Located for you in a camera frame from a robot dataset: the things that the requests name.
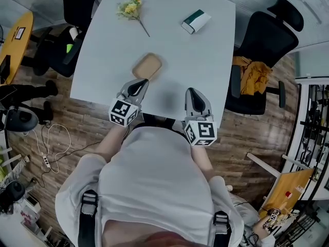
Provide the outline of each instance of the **wooden floor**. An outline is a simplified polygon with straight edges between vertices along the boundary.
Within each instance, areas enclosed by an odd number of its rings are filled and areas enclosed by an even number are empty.
[[[33,56],[35,44],[29,44],[27,55]],[[246,153],[251,152],[266,161],[272,167],[279,169],[281,155],[285,153],[294,125],[298,102],[298,86],[294,83],[294,57],[285,56],[273,68],[269,85],[277,86],[278,80],[282,80],[286,87],[286,107],[279,108],[278,97],[267,95],[266,112],[262,116],[250,116],[234,114],[225,111],[221,127],[218,131],[218,140],[207,149],[209,157],[214,165],[216,173],[221,175],[227,184],[233,186],[233,193],[245,198],[253,206],[258,207],[262,203],[262,197],[267,195],[272,186],[274,178],[246,158]],[[108,107],[96,103],[71,99],[70,89],[72,77],[65,78],[58,73],[49,70],[44,76],[37,77],[31,68],[21,67],[13,83],[32,84],[34,86],[44,85],[47,80],[56,82],[59,94],[49,97],[54,110],[52,123],[59,123],[67,127],[71,134],[73,150],[83,149],[89,144],[99,142],[111,128],[108,121]],[[29,101],[34,107],[42,107],[45,99],[34,99]],[[40,150],[45,152],[41,141],[41,126],[35,129],[39,138]],[[23,156],[30,155],[31,162],[23,171],[22,180],[29,182],[36,177],[41,184],[41,174],[48,171],[43,158],[39,155],[36,145],[36,137],[33,132],[24,137],[21,133],[8,133],[9,144],[13,147],[11,156],[21,153]],[[54,155],[64,151],[68,146],[69,138],[65,129],[54,126],[51,129],[48,159],[54,160]],[[94,146],[84,151],[78,151],[66,156],[59,161],[60,173],[52,172],[43,175],[45,188],[37,185],[33,195],[40,201],[42,211],[40,225],[44,230],[53,227],[52,236],[59,237],[61,231],[54,211],[55,195],[65,179],[76,167],[79,158],[87,152],[91,152]]]

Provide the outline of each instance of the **strap buckle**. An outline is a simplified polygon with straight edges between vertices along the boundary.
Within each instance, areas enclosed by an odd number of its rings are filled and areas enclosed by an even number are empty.
[[[94,216],[97,212],[98,195],[93,190],[88,190],[82,195],[80,213]]]
[[[228,215],[223,211],[216,212],[213,224],[216,227],[216,234],[227,234],[229,229]]]

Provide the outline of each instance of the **white table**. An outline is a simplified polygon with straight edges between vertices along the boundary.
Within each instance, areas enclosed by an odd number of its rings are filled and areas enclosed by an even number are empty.
[[[142,0],[141,19],[116,15],[117,4],[102,0],[83,42],[71,98],[110,105],[121,87],[135,79],[132,68],[148,52],[162,68],[150,82],[142,102],[146,113],[183,120],[185,92],[193,87],[211,102],[220,126],[230,78],[235,29],[235,4],[228,0]],[[212,18],[190,35],[182,21],[201,9]]]

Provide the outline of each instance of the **brown cloth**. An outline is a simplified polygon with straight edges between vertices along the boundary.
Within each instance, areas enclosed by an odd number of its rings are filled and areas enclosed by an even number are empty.
[[[263,62],[238,56],[233,57],[232,65],[238,65],[241,69],[241,94],[264,93],[268,82],[267,75],[272,72],[270,67]]]

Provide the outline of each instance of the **robot on table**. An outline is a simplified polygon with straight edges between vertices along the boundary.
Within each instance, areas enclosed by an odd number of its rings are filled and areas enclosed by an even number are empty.
[[[141,102],[148,89],[147,79],[127,82],[113,99],[109,108],[109,120],[127,127],[141,110]],[[217,140],[217,126],[211,113],[209,100],[194,88],[185,93],[187,117],[183,121],[184,132],[191,146],[209,146]]]

